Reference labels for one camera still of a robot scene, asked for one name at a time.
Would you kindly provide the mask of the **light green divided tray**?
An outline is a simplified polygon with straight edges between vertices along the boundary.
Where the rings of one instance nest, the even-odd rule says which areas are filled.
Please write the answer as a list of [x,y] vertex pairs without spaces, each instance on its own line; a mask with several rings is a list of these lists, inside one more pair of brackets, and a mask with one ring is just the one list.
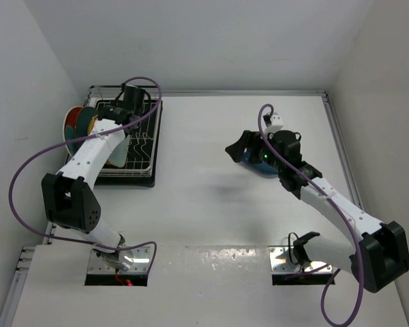
[[130,136],[126,136],[110,154],[106,163],[116,168],[122,168],[127,161],[127,154],[130,144]]

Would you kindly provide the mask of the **metal base plate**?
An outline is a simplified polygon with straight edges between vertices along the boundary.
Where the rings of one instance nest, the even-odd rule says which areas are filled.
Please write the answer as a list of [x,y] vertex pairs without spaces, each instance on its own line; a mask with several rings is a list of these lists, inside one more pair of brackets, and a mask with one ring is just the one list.
[[149,247],[114,253],[93,249],[89,256],[87,272],[92,275],[109,275],[115,272],[123,275],[139,275],[148,271],[150,263]]
[[272,246],[269,247],[269,261],[271,272],[274,275],[295,275],[307,274],[328,274],[333,272],[331,265],[324,262],[313,261],[302,266],[297,263],[292,253],[292,246]]

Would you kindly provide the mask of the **dark blue leaf dish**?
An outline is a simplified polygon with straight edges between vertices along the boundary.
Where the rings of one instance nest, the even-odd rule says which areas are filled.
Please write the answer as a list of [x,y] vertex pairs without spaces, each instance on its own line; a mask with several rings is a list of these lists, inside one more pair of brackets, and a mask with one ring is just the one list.
[[251,163],[249,161],[251,153],[249,151],[244,152],[242,159],[241,159],[241,165],[248,169],[249,171],[257,174],[258,176],[261,176],[263,178],[277,178],[278,177],[278,172],[272,167],[269,167],[265,163]]

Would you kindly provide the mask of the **yellow dotted plate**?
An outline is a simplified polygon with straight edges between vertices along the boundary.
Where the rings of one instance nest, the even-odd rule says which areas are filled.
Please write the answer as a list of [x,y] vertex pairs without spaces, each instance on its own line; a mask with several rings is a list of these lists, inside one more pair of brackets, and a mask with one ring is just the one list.
[[97,121],[97,115],[93,116],[91,118],[91,120],[89,121],[88,128],[87,128],[87,133],[88,134],[90,134],[92,132],[96,121]]

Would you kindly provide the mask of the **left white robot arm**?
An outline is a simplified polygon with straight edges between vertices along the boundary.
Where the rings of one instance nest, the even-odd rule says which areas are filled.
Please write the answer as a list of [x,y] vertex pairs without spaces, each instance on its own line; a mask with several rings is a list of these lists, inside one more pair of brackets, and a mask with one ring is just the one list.
[[81,142],[74,156],[56,174],[46,174],[42,179],[47,219],[80,234],[93,245],[96,255],[117,272],[132,267],[134,254],[125,248],[124,237],[102,219],[93,188],[109,157],[127,139],[127,124],[143,115],[146,98],[144,89],[124,86],[116,98],[94,112],[90,138]]

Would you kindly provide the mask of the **red blue floral plate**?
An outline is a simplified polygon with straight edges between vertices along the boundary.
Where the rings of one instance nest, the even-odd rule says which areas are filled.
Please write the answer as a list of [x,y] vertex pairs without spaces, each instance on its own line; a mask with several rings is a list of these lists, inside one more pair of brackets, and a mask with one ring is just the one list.
[[82,106],[74,106],[70,108],[65,114],[65,117],[63,120],[63,128],[62,128],[62,135],[63,135],[64,141],[67,140],[67,130],[71,130],[72,132],[75,132],[78,115],[80,114],[80,111],[82,109],[83,109]]

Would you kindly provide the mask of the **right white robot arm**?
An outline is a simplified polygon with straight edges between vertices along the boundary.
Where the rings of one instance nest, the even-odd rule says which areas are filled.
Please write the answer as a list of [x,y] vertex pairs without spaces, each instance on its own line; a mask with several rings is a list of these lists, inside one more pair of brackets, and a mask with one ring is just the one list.
[[319,232],[308,232],[292,244],[291,255],[298,265],[326,262],[353,274],[371,293],[409,271],[404,228],[363,212],[334,189],[303,160],[300,133],[280,130],[263,138],[258,131],[245,130],[225,152],[236,163],[272,170],[286,191],[317,210],[349,241],[348,245],[335,244]]

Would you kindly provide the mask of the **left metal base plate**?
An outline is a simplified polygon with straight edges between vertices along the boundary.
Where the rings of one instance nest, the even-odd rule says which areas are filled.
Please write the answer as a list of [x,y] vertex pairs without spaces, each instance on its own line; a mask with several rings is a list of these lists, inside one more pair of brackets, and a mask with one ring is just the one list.
[[150,263],[149,247],[114,253],[93,249],[89,256],[87,272],[92,275],[109,275],[115,272],[123,275],[139,275],[148,271]]

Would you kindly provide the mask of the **teal round plate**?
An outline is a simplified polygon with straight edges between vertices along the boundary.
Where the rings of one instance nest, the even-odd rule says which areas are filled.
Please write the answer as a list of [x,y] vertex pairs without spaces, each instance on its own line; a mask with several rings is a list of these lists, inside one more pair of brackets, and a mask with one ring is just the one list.
[[78,115],[75,132],[67,130],[66,141],[87,136],[88,135],[87,128],[89,121],[95,115],[97,115],[97,110],[95,108],[90,106],[83,107],[83,109],[80,111],[80,114]]

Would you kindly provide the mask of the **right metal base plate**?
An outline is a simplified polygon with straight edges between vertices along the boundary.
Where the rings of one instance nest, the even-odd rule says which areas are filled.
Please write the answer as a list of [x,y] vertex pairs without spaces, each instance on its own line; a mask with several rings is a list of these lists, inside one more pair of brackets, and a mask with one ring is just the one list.
[[272,246],[269,247],[269,261],[271,272],[274,275],[295,275],[307,274],[328,274],[333,272],[331,265],[324,262],[313,261],[302,266],[297,263],[292,253],[292,246]]

